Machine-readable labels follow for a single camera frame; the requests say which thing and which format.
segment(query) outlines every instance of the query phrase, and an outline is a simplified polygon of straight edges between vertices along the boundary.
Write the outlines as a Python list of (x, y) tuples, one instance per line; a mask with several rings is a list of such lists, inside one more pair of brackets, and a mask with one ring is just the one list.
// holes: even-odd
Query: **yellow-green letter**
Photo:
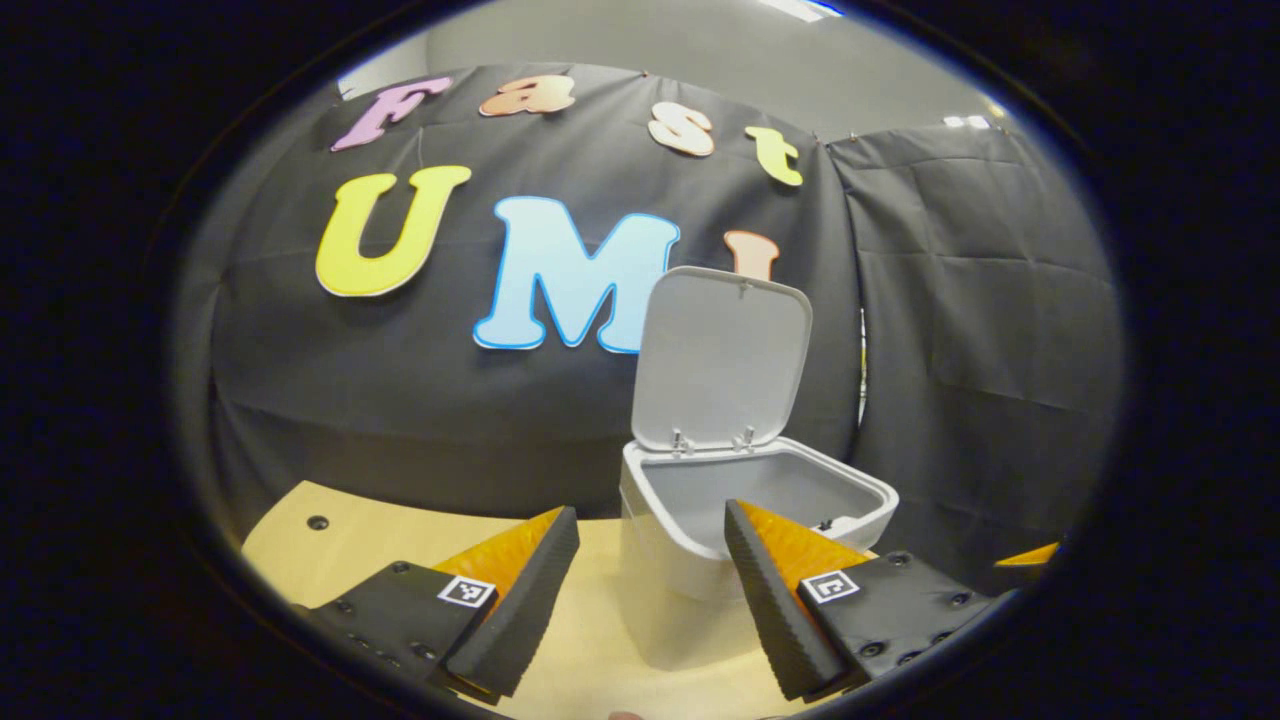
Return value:
[(316, 254), (316, 278), (334, 295), (374, 296), (408, 282), (426, 263), (440, 227), (444, 204), (453, 188), (467, 182), (471, 170), (461, 165), (422, 168), (408, 178), (416, 190), (399, 240), (381, 258), (360, 254), (360, 236), (378, 197), (396, 186), (396, 176), (364, 176), (338, 188), (338, 206)]
[(794, 145), (782, 140), (782, 133), (773, 128), (746, 128), (746, 135), (755, 138), (755, 159), (773, 179), (799, 187), (804, 178), (787, 167), (787, 158), (799, 158)]

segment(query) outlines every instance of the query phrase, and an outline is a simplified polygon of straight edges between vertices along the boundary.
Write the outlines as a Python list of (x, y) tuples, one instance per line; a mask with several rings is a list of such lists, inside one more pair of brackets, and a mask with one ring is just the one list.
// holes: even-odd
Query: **trash can lid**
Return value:
[(672, 269), (649, 296), (631, 433), (652, 450), (769, 442), (791, 416), (812, 327), (813, 307), (799, 290)]

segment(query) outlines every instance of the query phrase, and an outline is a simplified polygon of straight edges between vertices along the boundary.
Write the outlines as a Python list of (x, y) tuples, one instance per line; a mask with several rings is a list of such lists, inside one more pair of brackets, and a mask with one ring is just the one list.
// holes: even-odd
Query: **foam letter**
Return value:
[(486, 117), (515, 115), (516, 113), (554, 113), (573, 104), (568, 92), (573, 78), (566, 76), (535, 76), (508, 82), (498, 88), (498, 95), (480, 105)]
[(320, 238), (316, 278), (339, 296), (372, 296), (390, 292), (408, 282), (431, 252), (444, 204), (453, 188), (467, 182), (471, 170), (460, 165), (422, 168), (408, 178), (417, 188), (404, 218), (399, 240), (381, 258), (360, 254), (360, 236), (378, 197), (396, 186), (396, 176), (381, 173), (347, 181), (338, 188), (338, 206)]
[(754, 232), (728, 231), (724, 245), (733, 251), (733, 272), (749, 278), (769, 279), (778, 246), (772, 240)]
[(494, 206), (507, 223), (507, 246), (498, 268), (493, 310), (472, 332), (483, 347), (531, 350), (547, 328), (534, 319), (540, 284), (561, 340), (577, 347), (591, 320), (613, 293), (613, 313), (596, 337), (611, 352), (639, 352), (649, 293), (667, 272), (680, 228), (654, 215), (631, 214), (614, 225), (595, 255), (570, 218), (547, 197), (508, 197)]
[(782, 133), (773, 128), (746, 128), (746, 135), (755, 138), (755, 159), (773, 179), (791, 186), (800, 186), (804, 178), (787, 167), (787, 158), (799, 158), (795, 146), (782, 140)]
[(698, 110), (690, 110), (678, 102), (658, 102), (653, 106), (653, 117), (649, 120), (649, 135), (662, 145), (699, 156), (710, 155), (716, 150), (716, 142), (707, 135), (712, 129), (712, 122)]
[(422, 99), (426, 97), (425, 94), (439, 95), (451, 85), (453, 85), (453, 78), (443, 77), (412, 85), (402, 85), (401, 87), (392, 87), (379, 92), (378, 100), (374, 100), (374, 105), (356, 120), (351, 132), (344, 135), (338, 142), (334, 142), (329, 150), (337, 152), (378, 140), (385, 132), (383, 123), (387, 120), (393, 123), (403, 120), (404, 115), (412, 113), (413, 108), (417, 108)]

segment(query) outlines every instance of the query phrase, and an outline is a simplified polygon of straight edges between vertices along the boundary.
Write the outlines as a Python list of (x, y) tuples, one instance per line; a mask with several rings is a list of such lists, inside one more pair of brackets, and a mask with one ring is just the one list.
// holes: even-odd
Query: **table surface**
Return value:
[[(325, 516), (329, 527), (310, 529), (312, 515)], [(390, 562), (430, 566), (518, 523), (404, 507), (303, 482), (262, 518), (242, 551), (285, 601), (319, 607)], [(820, 705), (785, 700), (759, 646), (689, 670), (645, 664), (618, 610), (621, 523), (579, 521), (581, 546), (547, 634), (498, 712), (520, 720), (605, 720), (611, 711), (644, 720), (756, 720)]]

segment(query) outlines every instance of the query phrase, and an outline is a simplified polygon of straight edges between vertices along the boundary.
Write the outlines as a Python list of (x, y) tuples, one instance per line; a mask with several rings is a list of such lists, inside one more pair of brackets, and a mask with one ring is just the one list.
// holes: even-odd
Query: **light blue letter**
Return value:
[(558, 200), (507, 197), (493, 213), (507, 223), (507, 246), (493, 310), (472, 332), (479, 345), (503, 350), (541, 345), (547, 328), (534, 319), (534, 292), (540, 283), (564, 345), (582, 342), (612, 291), (613, 314), (596, 340), (612, 352), (640, 352), (649, 293), (667, 272), (667, 255), (680, 240), (675, 223), (627, 215), (593, 256)]

